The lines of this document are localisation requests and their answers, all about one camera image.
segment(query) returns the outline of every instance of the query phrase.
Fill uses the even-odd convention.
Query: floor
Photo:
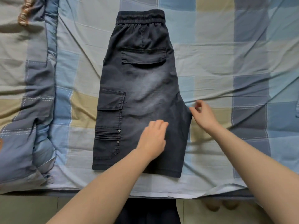
[[[67,197],[0,196],[0,224],[45,224],[67,202]],[[253,202],[243,201],[234,210],[216,202],[177,200],[182,224],[272,224],[263,209]]]

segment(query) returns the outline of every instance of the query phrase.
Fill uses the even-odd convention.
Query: forearm
[[[208,132],[275,223],[299,220],[299,177],[227,129]]]
[[[133,150],[82,189],[48,224],[112,224],[149,162]]]

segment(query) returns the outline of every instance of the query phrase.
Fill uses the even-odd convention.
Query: elastic waistband
[[[116,24],[146,24],[146,23],[165,23],[165,14],[163,10],[152,9],[144,12],[119,11]]]

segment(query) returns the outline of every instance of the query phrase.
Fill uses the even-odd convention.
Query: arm
[[[190,108],[195,121],[219,144],[249,190],[277,224],[298,223],[299,176],[223,128],[204,101]]]
[[[138,177],[163,152],[167,126],[162,120],[151,121],[136,149],[89,183],[47,224],[114,223]]]

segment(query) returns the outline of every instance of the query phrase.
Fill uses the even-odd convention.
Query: hand
[[[167,126],[168,122],[163,120],[151,121],[143,130],[136,149],[144,152],[151,161],[157,158],[164,151],[166,145]]]
[[[220,126],[212,109],[206,102],[197,100],[195,102],[195,106],[189,109],[196,123],[207,133],[209,133],[214,127]]]

